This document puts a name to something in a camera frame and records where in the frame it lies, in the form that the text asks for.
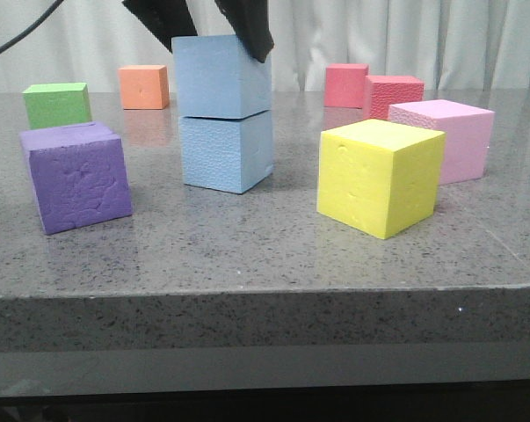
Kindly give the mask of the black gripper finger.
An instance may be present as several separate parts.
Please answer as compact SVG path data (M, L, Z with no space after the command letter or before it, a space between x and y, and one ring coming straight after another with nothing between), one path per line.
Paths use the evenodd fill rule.
M198 35L186 0L124 0L122 4L169 52L173 38Z
M215 2L248 54L264 63L274 47L269 28L267 0L218 0Z

